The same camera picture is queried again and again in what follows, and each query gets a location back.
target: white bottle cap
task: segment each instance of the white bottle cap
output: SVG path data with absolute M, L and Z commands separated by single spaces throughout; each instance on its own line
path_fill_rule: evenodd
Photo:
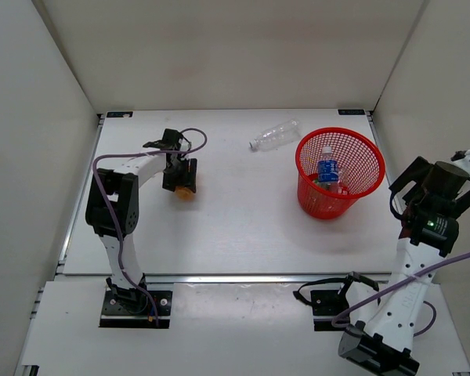
M 258 149 L 258 141 L 256 141 L 255 139 L 249 141 L 249 145 L 251 146 L 251 149 L 253 149 L 253 150 Z

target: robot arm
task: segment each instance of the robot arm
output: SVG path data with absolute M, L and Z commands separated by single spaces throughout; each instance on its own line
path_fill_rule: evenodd
M 139 268 L 132 238 L 139 219 L 139 188 L 158 172 L 163 172 L 162 187 L 164 189 L 196 192 L 197 160 L 188 159 L 187 154 L 177 153 L 178 151 L 186 153 L 191 147 L 181 132 L 165 129 L 161 140 L 146 143 L 143 147 L 145 149 L 142 153 L 152 151 L 149 148 L 174 150 L 175 153 L 165 151 L 161 154 L 134 157 L 114 170 L 104 168 L 97 170 L 106 195 L 109 198 L 117 198 L 110 202 L 123 234 L 121 262 L 119 262 L 120 242 L 117 231 L 94 178 L 92 178 L 85 213 L 86 222 L 93 227 L 107 251 L 112 272 L 111 277 L 107 279 L 107 284 L 112 290 L 114 299 L 133 311 L 142 307 L 143 300 L 146 300 L 143 293 L 131 283 L 134 281 L 140 287 L 145 288 L 143 271 Z M 124 275 L 121 264 L 125 266 L 127 276 Z
M 456 219 L 470 207 L 470 190 L 461 192 L 470 182 L 470 150 L 458 152 L 451 160 L 430 164 L 419 157 L 390 186 L 392 193 L 398 193 L 415 182 L 403 197 L 407 208 L 398 217 L 403 229 L 386 288 L 443 261 L 451 252 L 458 236 Z M 433 277 L 434 273 L 426 273 L 352 311 L 339 355 L 373 374 L 414 376 L 419 367 L 410 357 L 414 323 Z M 349 306 L 376 294 L 372 287 L 359 282 L 347 289 L 343 288 L 342 293 Z

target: mesh basket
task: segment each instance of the mesh basket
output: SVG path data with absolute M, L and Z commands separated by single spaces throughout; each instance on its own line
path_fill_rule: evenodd
M 324 190 L 313 180 L 324 146 L 330 146 L 338 168 L 349 172 L 348 193 Z M 315 218 L 333 219 L 359 198 L 379 187 L 385 176 L 385 162 L 379 149 L 361 134 L 344 128 L 322 128 L 309 133 L 296 150 L 298 200 Z

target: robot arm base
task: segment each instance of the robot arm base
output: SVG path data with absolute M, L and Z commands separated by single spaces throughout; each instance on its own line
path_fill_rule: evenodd
M 415 376 L 419 362 L 410 351 L 399 352 L 382 342 L 381 336 L 367 335 L 363 323 L 349 325 L 339 342 L 338 355 L 379 376 Z

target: bottle with blue label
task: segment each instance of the bottle with blue label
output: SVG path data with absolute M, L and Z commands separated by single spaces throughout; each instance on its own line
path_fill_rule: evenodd
M 330 146 L 322 148 L 317 170 L 319 174 L 317 177 L 318 186 L 324 190 L 337 193 L 339 188 L 338 162 L 333 158 Z

